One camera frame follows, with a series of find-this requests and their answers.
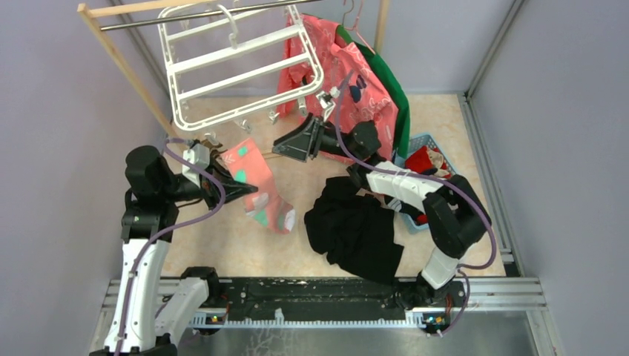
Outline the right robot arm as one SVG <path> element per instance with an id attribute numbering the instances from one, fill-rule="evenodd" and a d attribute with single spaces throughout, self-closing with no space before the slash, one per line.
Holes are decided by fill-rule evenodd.
<path id="1" fill-rule="evenodd" d="M 419 274 L 418 297 L 436 306 L 446 297 L 446 284 L 462 267 L 467 251 L 484 235 L 494 235 L 491 219 L 467 178 L 418 174 L 383 158 L 380 148 L 373 121 L 359 122 L 344 133 L 330 121 L 309 114 L 301 125 L 276 139 L 272 151 L 301 162 L 320 152 L 347 157 L 353 161 L 347 171 L 354 184 L 423 213 L 435 247 Z"/>

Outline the beige and red animal sock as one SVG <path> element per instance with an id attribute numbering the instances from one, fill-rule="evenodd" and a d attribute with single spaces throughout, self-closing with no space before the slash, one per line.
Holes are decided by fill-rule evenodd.
<path id="1" fill-rule="evenodd" d="M 427 145 L 420 147 L 404 162 L 404 167 L 419 174 L 449 179 L 452 172 L 447 167 L 445 156 L 438 148 Z"/>

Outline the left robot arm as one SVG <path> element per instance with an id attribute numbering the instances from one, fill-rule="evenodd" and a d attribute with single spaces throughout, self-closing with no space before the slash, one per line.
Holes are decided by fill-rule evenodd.
<path id="1" fill-rule="evenodd" d="M 157 302 L 162 267 L 175 230 L 200 223 L 224 204 L 257 192 L 236 180 L 218 161 L 217 149 L 198 141 L 175 174 L 152 145 L 125 158 L 125 213 L 121 219 L 122 275 L 111 326 L 95 355 L 177 355 L 197 309 L 217 305 L 223 295 L 216 270 L 188 267 L 167 301 Z"/>

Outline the pink sock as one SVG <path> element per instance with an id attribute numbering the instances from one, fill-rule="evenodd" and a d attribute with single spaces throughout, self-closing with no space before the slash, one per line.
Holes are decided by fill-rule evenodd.
<path id="1" fill-rule="evenodd" d="M 246 139 L 220 154 L 235 181 L 257 188 L 243 198 L 246 215 L 277 234 L 290 233 L 296 211 L 279 194 L 273 173 L 253 139 Z"/>

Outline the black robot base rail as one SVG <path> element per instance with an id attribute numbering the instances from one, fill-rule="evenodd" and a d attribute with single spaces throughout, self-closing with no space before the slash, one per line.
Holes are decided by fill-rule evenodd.
<path id="1" fill-rule="evenodd" d="M 405 302 L 415 278 L 382 286 L 353 277 L 227 277 L 184 329 L 417 329 L 440 337 L 459 312 L 545 312 L 533 277 L 456 277 L 429 302 Z"/>

